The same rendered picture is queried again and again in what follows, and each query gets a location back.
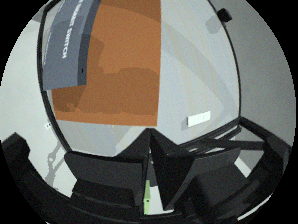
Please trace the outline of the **grey network switch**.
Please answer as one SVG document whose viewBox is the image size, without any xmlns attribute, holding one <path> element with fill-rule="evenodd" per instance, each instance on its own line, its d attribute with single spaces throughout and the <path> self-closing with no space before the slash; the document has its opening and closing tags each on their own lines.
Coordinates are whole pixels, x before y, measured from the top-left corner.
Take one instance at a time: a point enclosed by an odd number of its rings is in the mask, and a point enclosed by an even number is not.
<svg viewBox="0 0 298 224">
<path fill-rule="evenodd" d="M 63 0 L 44 53 L 43 91 L 87 85 L 91 32 L 101 0 Z"/>
</svg>

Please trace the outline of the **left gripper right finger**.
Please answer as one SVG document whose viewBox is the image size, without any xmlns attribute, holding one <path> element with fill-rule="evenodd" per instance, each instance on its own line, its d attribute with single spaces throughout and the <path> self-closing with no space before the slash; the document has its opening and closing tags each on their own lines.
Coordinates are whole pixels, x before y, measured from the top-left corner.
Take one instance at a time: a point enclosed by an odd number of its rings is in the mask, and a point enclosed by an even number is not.
<svg viewBox="0 0 298 224">
<path fill-rule="evenodd" d="M 235 163 L 241 151 L 239 147 L 230 147 L 193 154 L 155 128 L 150 131 L 150 151 L 163 211 L 174 210 L 173 204 L 196 175 Z"/>
</svg>

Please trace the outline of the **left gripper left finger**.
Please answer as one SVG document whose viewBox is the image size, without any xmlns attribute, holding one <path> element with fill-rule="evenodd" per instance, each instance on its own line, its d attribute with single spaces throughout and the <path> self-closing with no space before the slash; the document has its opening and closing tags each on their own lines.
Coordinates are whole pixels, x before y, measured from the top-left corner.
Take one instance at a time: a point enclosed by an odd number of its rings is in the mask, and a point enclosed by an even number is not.
<svg viewBox="0 0 298 224">
<path fill-rule="evenodd" d="M 142 133 L 123 151 L 113 157 L 69 151 L 64 160 L 76 179 L 133 191 L 135 205 L 143 210 L 149 152 L 150 128 Z"/>
</svg>

